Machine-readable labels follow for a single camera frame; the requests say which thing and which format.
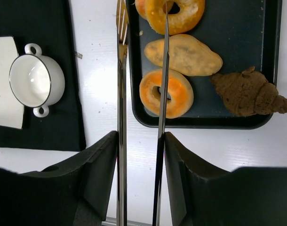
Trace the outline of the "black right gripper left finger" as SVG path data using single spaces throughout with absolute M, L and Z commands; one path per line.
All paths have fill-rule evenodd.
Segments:
M 111 131 L 42 171 L 0 168 L 0 226 L 99 226 L 106 219 L 118 149 Z

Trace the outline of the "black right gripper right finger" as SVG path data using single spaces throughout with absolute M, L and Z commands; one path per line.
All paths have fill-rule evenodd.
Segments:
M 175 226 L 287 226 L 287 168 L 225 171 L 165 134 L 165 165 Z

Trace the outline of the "steel serving tongs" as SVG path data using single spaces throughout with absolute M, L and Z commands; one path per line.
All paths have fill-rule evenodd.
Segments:
M 117 225 L 127 225 L 127 108 L 126 108 L 126 66 L 128 54 L 128 11 L 123 0 L 117 2 L 117 60 L 118 60 L 118 106 L 117 131 L 119 133 L 119 149 L 117 154 Z M 169 70 L 169 27 L 165 22 L 164 54 L 162 68 L 162 84 L 160 93 L 159 127 L 157 143 L 157 159 L 155 172 L 155 188 L 153 201 L 152 224 L 160 225 L 161 185 L 165 149 L 165 121 L 167 109 L 168 70 Z

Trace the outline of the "dark orange ring doughnut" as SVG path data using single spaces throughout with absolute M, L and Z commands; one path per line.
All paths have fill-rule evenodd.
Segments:
M 205 10 L 205 0 L 175 0 L 180 11 L 166 14 L 163 10 L 165 0 L 147 0 L 145 2 L 146 19 L 150 27 L 159 34 L 165 34 L 165 23 L 168 21 L 169 35 L 185 33 L 193 29 Z

